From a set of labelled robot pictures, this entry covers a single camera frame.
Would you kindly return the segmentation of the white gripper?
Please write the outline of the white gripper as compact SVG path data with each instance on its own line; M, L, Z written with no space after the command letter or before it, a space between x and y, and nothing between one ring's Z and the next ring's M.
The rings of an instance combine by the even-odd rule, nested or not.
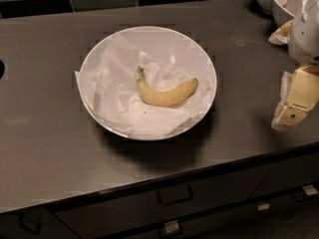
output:
M319 64L319 0L307 0L293 21L273 32L268 42L288 44L289 57L299 63ZM303 65L293 73L285 72L271 127L284 131L298 126L318 103L318 66Z

